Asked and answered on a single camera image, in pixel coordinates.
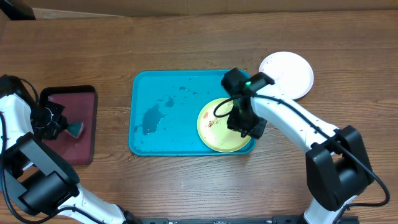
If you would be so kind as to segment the yellow-green plate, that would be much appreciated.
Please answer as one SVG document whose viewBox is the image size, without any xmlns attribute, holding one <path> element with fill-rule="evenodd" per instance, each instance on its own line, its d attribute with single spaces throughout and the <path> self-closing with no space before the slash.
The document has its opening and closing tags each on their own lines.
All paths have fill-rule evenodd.
<svg viewBox="0 0 398 224">
<path fill-rule="evenodd" d="M 255 139 L 250 136 L 242 138 L 241 133 L 228 129 L 228 115 L 222 118 L 214 116 L 216 107 L 225 100 L 227 98 L 215 99 L 201 109 L 197 119 L 200 139 L 210 149 L 224 154 L 251 151 L 256 144 Z"/>
</svg>

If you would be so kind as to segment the white plate with red stain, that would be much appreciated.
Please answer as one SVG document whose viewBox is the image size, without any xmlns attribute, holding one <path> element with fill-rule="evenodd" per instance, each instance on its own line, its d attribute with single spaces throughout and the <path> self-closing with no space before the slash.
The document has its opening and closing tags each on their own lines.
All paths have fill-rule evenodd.
<svg viewBox="0 0 398 224">
<path fill-rule="evenodd" d="M 310 64 L 293 52 L 275 52 L 260 64 L 259 72 L 271 77 L 293 100 L 300 100 L 312 89 L 314 73 Z"/>
</svg>

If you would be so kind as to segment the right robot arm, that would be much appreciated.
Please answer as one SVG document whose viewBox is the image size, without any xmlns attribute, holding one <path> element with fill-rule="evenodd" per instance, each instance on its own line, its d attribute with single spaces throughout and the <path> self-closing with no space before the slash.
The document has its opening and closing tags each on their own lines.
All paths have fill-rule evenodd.
<svg viewBox="0 0 398 224">
<path fill-rule="evenodd" d="M 270 122 L 305 154 L 313 200 L 299 223 L 337 223 L 344 206 L 374 182 L 362 136 L 354 127 L 340 129 L 317 118 L 262 72 L 249 77 L 234 68 L 221 85 L 233 101 L 228 129 L 259 139 Z"/>
</svg>

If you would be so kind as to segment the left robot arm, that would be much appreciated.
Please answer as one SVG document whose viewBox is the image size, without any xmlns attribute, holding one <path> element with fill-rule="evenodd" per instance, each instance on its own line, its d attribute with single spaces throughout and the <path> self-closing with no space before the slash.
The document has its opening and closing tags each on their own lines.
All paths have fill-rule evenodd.
<svg viewBox="0 0 398 224">
<path fill-rule="evenodd" d="M 139 223 L 130 211 L 86 190 L 74 168 L 45 144 L 66 131 L 78 138 L 82 122 L 68 122 L 65 107 L 26 89 L 29 82 L 1 76 L 1 192 L 12 215 L 36 216 L 44 223 L 56 216 L 81 223 Z"/>
</svg>

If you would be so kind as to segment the green and pink sponge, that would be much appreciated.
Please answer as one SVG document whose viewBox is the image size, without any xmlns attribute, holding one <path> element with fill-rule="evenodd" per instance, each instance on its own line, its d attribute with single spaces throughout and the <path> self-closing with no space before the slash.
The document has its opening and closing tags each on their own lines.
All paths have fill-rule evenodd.
<svg viewBox="0 0 398 224">
<path fill-rule="evenodd" d="M 84 130 L 84 123 L 81 121 L 68 123 L 66 127 L 67 133 L 74 138 L 79 138 L 83 130 Z"/>
</svg>

